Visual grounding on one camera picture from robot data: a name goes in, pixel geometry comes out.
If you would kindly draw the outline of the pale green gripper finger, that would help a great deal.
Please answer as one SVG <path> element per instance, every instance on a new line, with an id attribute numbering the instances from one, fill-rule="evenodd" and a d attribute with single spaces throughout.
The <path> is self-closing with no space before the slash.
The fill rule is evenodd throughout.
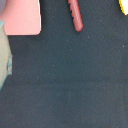
<path id="1" fill-rule="evenodd" d="M 0 21 L 0 89 L 8 75 L 12 74 L 12 53 L 5 33 L 4 22 Z"/>

